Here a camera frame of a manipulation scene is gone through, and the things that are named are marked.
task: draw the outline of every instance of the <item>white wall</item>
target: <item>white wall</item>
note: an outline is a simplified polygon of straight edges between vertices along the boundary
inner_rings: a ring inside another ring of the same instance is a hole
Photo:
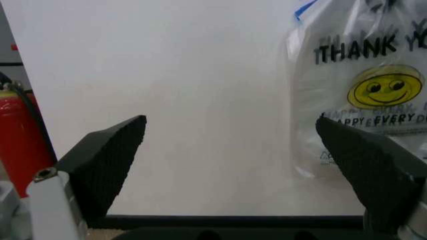
[[[0,63],[22,62],[18,51],[12,51],[11,44],[15,40],[12,36],[5,12],[0,4]],[[27,73],[23,66],[0,66],[0,72],[4,73],[12,80],[20,81],[25,89],[30,89]]]
[[[111,214],[355,215],[342,178],[300,179],[281,44],[288,0],[2,0],[59,157],[148,117]]]

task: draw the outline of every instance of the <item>smiley face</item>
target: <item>smiley face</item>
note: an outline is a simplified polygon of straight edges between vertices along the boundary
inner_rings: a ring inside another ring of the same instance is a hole
[[[415,98],[423,87],[421,74],[405,65],[371,68],[357,76],[356,81],[347,98],[360,109],[406,103]]]

